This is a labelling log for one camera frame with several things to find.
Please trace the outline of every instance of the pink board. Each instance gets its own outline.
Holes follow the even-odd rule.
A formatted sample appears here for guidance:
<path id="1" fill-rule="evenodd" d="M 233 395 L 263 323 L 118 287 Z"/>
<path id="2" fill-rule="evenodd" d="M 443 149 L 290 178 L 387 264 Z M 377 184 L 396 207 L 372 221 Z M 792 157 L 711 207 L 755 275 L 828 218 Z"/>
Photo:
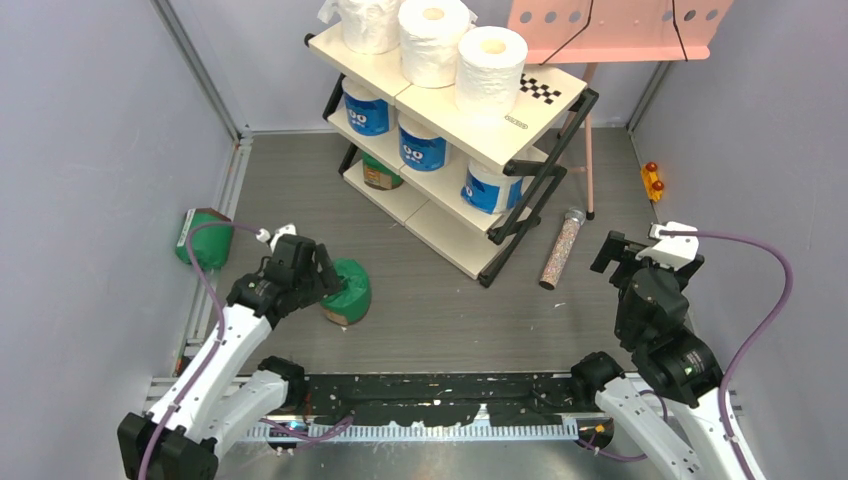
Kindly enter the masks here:
<path id="1" fill-rule="evenodd" d="M 550 63 L 683 60 L 671 0 L 594 0 L 592 23 Z M 513 0 L 508 27 L 530 46 L 527 63 L 542 63 L 584 25 L 591 0 Z M 677 25 L 690 60 L 709 43 L 733 0 L 676 0 Z"/>

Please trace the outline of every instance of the green container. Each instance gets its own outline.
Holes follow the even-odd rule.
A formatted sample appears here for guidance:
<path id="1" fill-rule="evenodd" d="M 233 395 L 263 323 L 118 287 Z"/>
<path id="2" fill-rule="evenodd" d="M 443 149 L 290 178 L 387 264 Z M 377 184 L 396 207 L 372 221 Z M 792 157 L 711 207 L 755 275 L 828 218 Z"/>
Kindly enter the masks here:
<path id="1" fill-rule="evenodd" d="M 342 281 L 342 291 L 321 301 L 324 314 L 331 322 L 350 325 L 362 320 L 371 306 L 371 282 L 356 260 L 339 258 L 333 267 Z"/>
<path id="2" fill-rule="evenodd" d="M 403 183 L 399 175 L 365 152 L 362 153 L 362 170 L 365 185 L 377 190 L 394 190 Z"/>
<path id="3" fill-rule="evenodd" d="M 191 264 L 188 257 L 186 242 L 188 232 L 198 225 L 209 222 L 229 222 L 230 219 L 212 208 L 192 208 L 186 212 L 183 229 L 174 250 L 177 257 L 184 263 Z M 197 256 L 197 263 L 203 270 L 218 270 L 227 263 L 230 255 L 230 243 L 233 240 L 233 227 L 220 226 L 209 227 L 200 230 L 194 235 L 191 245 Z"/>

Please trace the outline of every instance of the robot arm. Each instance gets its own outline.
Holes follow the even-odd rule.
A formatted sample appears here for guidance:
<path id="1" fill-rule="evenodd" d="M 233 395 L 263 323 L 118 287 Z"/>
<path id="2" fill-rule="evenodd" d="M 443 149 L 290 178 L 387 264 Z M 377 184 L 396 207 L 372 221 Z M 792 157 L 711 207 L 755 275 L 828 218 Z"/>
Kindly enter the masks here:
<path id="1" fill-rule="evenodd" d="M 324 245 L 297 236 L 294 225 L 277 230 L 273 237 L 263 230 L 257 238 L 271 247 L 272 254 L 260 271 L 234 283 L 223 312 L 223 337 L 219 340 L 220 325 L 216 326 L 174 387 L 144 417 L 129 413 L 118 427 L 128 478 L 138 477 L 153 431 L 198 370 L 191 391 L 156 440 L 147 469 L 150 480 L 213 479 L 218 458 L 252 425 L 273 410 L 297 406 L 305 397 L 303 368 L 269 357 L 238 392 L 222 400 L 245 360 L 283 317 L 342 288 Z"/>
<path id="2" fill-rule="evenodd" d="M 602 273 L 609 262 L 619 262 L 610 278 L 619 290 L 616 337 L 632 354 L 642 378 L 665 399 L 692 448 L 646 408 L 621 375 L 621 367 L 605 353 L 588 356 L 572 374 L 584 386 L 584 395 L 594 398 L 636 440 L 664 478 L 744 479 L 720 421 L 718 386 L 723 374 L 709 347 L 684 326 L 689 302 L 681 292 L 704 259 L 697 254 L 696 238 L 661 235 L 663 229 L 695 231 L 674 222 L 654 225 L 650 237 L 658 243 L 653 246 L 610 232 L 591 268 Z M 731 422 L 755 478 L 765 479 L 735 417 Z"/>

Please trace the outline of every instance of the cartoon face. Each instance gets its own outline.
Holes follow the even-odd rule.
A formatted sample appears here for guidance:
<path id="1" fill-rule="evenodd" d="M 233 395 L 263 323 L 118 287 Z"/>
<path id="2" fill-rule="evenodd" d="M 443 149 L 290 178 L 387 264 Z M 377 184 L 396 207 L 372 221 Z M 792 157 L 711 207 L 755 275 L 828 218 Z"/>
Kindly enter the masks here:
<path id="1" fill-rule="evenodd" d="M 403 158 L 410 162 L 421 163 L 424 154 L 409 148 L 409 145 L 403 146 Z"/>
<path id="2" fill-rule="evenodd" d="M 348 110 L 347 114 L 350 115 L 350 123 L 358 127 L 364 127 L 365 122 L 368 121 L 368 117 L 361 113 L 356 113 L 353 110 Z"/>

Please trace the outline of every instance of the checkerboard pattern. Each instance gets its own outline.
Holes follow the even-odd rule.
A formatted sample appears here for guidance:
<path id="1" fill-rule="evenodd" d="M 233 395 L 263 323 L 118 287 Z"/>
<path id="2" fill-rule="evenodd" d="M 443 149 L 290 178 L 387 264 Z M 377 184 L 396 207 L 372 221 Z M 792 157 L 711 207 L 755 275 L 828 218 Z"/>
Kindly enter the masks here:
<path id="1" fill-rule="evenodd" d="M 521 91 L 522 92 L 532 92 L 533 98 L 542 98 L 544 102 L 548 105 L 554 103 L 554 99 L 552 97 L 558 97 L 562 95 L 562 92 L 559 90 L 550 91 L 550 87 L 546 84 L 539 85 L 539 82 L 533 77 L 527 77 L 526 74 L 521 74 Z"/>

